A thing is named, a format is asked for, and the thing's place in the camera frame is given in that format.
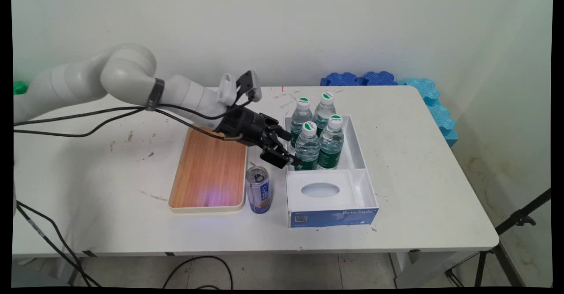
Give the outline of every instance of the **floor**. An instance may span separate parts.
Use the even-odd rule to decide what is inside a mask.
[[[395,288],[387,253],[359,254],[244,254],[220,256],[233,274],[234,289],[340,290]],[[161,288],[178,264],[192,256],[84,258],[85,271],[105,287]],[[41,273],[53,269],[53,258],[37,258],[26,267]],[[465,286],[473,286],[478,256],[455,268]],[[202,258],[179,268],[167,288],[230,287],[229,274],[218,260]],[[85,286],[76,276],[75,286]],[[453,287],[444,275],[429,280],[425,288]],[[494,255],[488,255],[482,286],[509,286]]]

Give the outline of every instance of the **water bottle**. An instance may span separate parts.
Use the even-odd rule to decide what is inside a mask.
[[[317,169],[319,137],[317,136],[317,126],[312,121],[304,123],[302,133],[296,140],[296,156],[302,160],[300,165],[296,166],[296,170]]]
[[[333,105],[334,98],[333,93],[328,91],[322,93],[321,101],[315,109],[314,122],[318,127],[318,136],[321,134],[321,131],[325,129],[329,117],[337,113],[337,111],[335,111],[335,106]]]
[[[343,118],[340,115],[331,115],[327,127],[323,129],[319,136],[318,169],[335,169],[337,167],[345,141],[342,126]]]
[[[292,114],[292,140],[290,144],[296,147],[296,140],[300,133],[302,133],[302,126],[305,122],[314,119],[314,115],[310,110],[310,101],[308,98],[299,98],[296,103],[296,109]]]

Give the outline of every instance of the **blue foam block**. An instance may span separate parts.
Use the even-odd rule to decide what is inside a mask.
[[[451,112],[443,107],[441,103],[437,100],[433,105],[428,105],[429,111],[431,111],[431,115],[443,136],[451,133],[452,130],[455,129],[456,122],[450,117]]]
[[[435,103],[441,95],[441,93],[435,89],[435,83],[427,78],[410,78],[402,83],[399,83],[399,85],[408,85],[417,88],[426,105],[433,105],[433,103]]]
[[[322,86],[359,86],[356,76],[351,73],[332,73],[321,79]]]
[[[455,130],[451,130],[445,135],[445,140],[447,141],[449,147],[452,147],[458,141],[458,134],[456,134]]]
[[[357,78],[359,85],[362,86],[397,86],[397,82],[393,81],[393,75],[387,71],[375,73],[369,71],[362,78]]]

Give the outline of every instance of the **white table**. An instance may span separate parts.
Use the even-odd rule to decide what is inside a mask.
[[[248,108],[281,121],[292,114],[296,97],[312,99],[313,110],[324,90],[335,93],[337,113],[356,121],[381,207],[372,225],[288,228],[284,170],[262,161],[257,147],[249,148],[248,163],[262,165],[270,174],[274,198],[267,213],[253,213],[248,202],[238,212],[172,213],[167,199],[187,127],[151,112],[114,121],[86,138],[14,134],[16,196],[50,216],[79,255],[85,250],[97,256],[397,252],[399,287],[418,286],[431,272],[443,272],[449,268],[440,271],[445,264],[463,258],[460,252],[498,244],[415,88],[263,87],[262,100]],[[107,96],[40,119],[122,105]],[[20,128],[84,133],[113,115],[118,113]],[[61,245],[48,222],[36,222]],[[423,256],[410,267],[405,254],[413,249],[441,254]],[[16,214],[12,256],[58,255]]]

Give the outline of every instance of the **wooden tray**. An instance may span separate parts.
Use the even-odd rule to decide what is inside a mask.
[[[245,166],[245,145],[189,129],[169,208],[181,213],[241,209],[245,204]]]

